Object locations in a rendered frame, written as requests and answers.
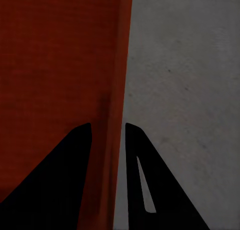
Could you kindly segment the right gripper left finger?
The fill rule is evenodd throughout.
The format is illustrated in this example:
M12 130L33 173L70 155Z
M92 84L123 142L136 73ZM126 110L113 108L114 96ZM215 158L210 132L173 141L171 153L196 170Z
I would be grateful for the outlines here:
M0 204L0 230L77 230L92 145L74 128Z

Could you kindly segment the storage box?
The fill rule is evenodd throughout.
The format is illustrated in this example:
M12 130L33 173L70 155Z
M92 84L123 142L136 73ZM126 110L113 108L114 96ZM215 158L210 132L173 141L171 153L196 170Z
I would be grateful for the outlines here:
M0 0L0 204L76 127L77 230L113 230L132 0Z

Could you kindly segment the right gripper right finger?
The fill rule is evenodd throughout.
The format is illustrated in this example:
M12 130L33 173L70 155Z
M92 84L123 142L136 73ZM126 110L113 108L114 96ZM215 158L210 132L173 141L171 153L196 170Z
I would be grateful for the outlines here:
M210 230L143 130L125 129L129 230ZM145 210L137 156L156 213Z

